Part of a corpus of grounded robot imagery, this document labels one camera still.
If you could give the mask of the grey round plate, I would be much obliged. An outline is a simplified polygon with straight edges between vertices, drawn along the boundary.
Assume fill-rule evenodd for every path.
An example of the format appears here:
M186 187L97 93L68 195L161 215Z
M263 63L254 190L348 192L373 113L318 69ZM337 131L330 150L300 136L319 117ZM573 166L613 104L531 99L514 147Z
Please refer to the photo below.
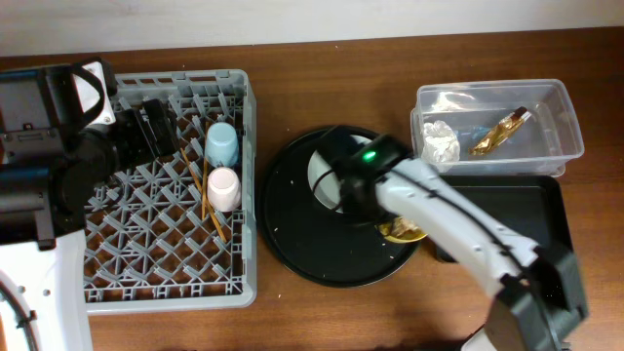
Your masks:
M312 156L307 166L307 177L310 188L314 187L316 181L331 169L329 164L323 160L317 151ZM314 190L316 199L326 208L333 209L340 201L339 180L334 173L327 174L321 179Z

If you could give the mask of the wooden chopstick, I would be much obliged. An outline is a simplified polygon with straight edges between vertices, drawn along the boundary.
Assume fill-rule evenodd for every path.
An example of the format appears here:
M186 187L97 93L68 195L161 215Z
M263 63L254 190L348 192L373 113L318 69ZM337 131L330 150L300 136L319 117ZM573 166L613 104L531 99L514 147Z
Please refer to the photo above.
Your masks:
M208 160L208 134L209 134L209 122L206 122L205 126L205 140L203 146L203 172L202 172L202 220L207 215L207 189L208 189L208 172L209 172L209 160Z
M213 209L212 205L210 204L209 200L208 200L208 195L207 195L207 176L203 175L203 179L202 181L199 181L199 177L195 174L194 170L191 167L191 162L189 161L187 154L185 152L185 150L183 148L180 149L180 153L183 157L183 160L186 164L187 169L189 170L193 181L196 185L196 188L201 192L201 200L202 200L202 217L205 217L206 215L209 215L214 227L218 233L219 238L221 239L221 241L223 243L226 243L226 237L224 235L224 232L221 228L220 222L218 221L218 219L216 218L215 215L215 210Z

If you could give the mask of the gold snack wrapper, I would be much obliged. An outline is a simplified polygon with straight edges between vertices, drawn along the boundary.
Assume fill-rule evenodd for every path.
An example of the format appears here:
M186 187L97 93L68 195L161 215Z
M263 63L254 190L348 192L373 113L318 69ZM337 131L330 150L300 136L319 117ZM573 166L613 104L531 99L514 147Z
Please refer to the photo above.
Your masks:
M469 150L473 156L489 154L511 137L530 117L532 113L526 107L519 107L502 118L487 134Z

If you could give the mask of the blue plastic cup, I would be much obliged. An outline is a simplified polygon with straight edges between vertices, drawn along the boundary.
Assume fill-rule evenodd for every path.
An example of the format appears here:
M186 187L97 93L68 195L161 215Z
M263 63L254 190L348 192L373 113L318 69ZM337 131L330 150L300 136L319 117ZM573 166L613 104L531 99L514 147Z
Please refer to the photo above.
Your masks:
M239 142L234 127L225 122L217 122L208 128L205 157L215 168L233 168L239 159Z

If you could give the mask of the yellow bowl with food scraps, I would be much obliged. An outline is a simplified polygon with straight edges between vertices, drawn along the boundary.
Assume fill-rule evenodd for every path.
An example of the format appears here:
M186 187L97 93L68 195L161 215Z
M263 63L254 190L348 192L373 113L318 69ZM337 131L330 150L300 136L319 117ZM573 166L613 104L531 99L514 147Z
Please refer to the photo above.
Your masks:
M427 236L413 221L404 217L395 217L377 225L376 228L386 241L396 244L418 242Z

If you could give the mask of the pink plastic cup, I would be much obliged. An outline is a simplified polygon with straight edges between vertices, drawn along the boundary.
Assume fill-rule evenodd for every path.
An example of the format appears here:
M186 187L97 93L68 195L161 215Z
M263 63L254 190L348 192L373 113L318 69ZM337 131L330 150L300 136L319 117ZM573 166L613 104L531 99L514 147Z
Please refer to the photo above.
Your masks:
M207 182L208 200L216 210L232 212L241 205L241 181L232 169L225 167L213 169Z

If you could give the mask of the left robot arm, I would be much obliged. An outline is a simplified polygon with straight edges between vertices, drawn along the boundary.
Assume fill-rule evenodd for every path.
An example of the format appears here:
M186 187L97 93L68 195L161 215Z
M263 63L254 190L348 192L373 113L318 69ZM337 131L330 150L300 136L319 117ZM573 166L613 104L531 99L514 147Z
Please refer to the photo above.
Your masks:
M86 205L122 171L174 154L176 117L150 99L115 111L100 59L1 75L1 311L7 345L93 346L82 288Z

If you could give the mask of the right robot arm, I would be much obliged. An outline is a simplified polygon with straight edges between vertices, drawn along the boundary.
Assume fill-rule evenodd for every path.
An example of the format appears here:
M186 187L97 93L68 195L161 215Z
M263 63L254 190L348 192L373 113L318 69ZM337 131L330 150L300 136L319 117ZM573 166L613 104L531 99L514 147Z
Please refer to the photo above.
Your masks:
M339 181L340 207L365 218L414 221L490 297L484 324L463 350L561 350L587 317L577 257L505 226L450 187L391 136L359 143L330 137L318 147Z

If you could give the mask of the white tissue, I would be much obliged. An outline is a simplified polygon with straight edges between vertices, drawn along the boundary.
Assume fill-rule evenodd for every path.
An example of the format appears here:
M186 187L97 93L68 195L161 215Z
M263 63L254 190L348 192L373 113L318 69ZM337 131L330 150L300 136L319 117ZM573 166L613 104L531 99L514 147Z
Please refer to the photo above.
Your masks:
M431 163L454 163L459 160L460 144L453 129L444 121L423 124L421 157Z

